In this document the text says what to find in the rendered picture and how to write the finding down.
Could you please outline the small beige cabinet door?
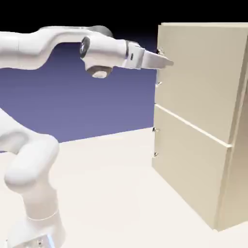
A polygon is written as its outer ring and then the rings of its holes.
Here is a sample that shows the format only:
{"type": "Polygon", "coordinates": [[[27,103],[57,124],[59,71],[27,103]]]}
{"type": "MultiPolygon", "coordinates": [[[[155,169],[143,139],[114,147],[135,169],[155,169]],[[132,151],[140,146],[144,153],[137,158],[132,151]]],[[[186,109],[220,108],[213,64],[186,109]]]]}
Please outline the small beige cabinet door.
{"type": "Polygon", "coordinates": [[[159,106],[154,110],[154,169],[211,228],[217,228],[229,148],[159,106]]]}

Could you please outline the beige cabinet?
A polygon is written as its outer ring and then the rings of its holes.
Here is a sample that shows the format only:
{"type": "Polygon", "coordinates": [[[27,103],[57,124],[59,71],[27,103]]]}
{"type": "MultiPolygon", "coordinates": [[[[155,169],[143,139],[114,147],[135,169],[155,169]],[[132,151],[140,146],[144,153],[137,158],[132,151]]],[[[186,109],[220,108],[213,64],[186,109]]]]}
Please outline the beige cabinet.
{"type": "Polygon", "coordinates": [[[212,229],[248,221],[248,23],[162,23],[153,168],[212,229]]]}

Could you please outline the large beige cabinet door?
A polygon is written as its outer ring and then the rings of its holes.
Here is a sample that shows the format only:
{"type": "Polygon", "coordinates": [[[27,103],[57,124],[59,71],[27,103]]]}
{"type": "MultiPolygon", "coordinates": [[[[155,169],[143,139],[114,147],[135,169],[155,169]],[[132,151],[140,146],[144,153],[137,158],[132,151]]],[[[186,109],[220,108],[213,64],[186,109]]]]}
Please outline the large beige cabinet door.
{"type": "Polygon", "coordinates": [[[164,23],[157,46],[174,64],[158,73],[156,103],[231,143],[247,72],[248,23],[164,23]]]}

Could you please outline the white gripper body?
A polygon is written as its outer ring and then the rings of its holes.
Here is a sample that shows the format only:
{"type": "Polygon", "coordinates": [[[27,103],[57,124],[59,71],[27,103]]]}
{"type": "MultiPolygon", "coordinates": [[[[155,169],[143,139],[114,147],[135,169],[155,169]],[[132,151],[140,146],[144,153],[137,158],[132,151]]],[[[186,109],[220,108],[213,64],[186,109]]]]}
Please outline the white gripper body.
{"type": "Polygon", "coordinates": [[[166,66],[173,66],[174,62],[164,55],[155,54],[145,50],[141,68],[142,69],[164,69],[166,66]]]}

